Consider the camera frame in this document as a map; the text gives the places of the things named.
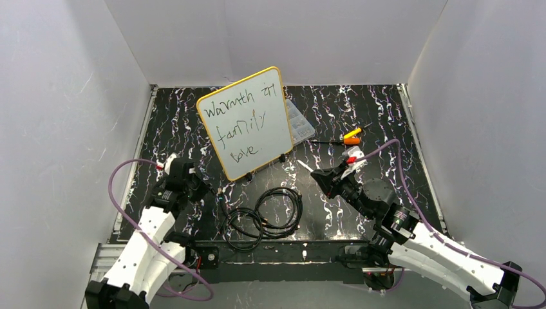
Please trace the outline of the black white marker pen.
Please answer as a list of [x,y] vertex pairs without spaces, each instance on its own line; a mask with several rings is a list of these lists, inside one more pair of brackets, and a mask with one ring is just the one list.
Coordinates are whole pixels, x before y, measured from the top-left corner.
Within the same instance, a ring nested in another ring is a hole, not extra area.
[[312,173],[314,170],[308,166],[306,163],[304,163],[303,161],[301,160],[297,160],[297,162],[303,167],[305,168],[307,171],[309,171],[310,173]]

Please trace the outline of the yellow framed whiteboard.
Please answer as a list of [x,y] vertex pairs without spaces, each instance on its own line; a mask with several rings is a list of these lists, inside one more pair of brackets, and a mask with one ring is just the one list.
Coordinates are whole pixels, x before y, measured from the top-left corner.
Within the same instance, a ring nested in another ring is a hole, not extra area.
[[281,72],[275,66],[199,98],[196,108],[230,181],[294,147]]

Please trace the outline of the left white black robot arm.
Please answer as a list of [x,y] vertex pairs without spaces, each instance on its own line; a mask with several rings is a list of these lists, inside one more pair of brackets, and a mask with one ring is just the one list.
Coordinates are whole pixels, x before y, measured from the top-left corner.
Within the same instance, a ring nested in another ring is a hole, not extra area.
[[89,281],[84,293],[87,308],[149,308],[177,267],[201,281],[202,255],[189,236],[172,227],[185,206],[200,201],[211,186],[198,176],[193,163],[176,154],[154,167],[163,176],[139,221],[130,221],[135,231],[119,257],[104,275]]

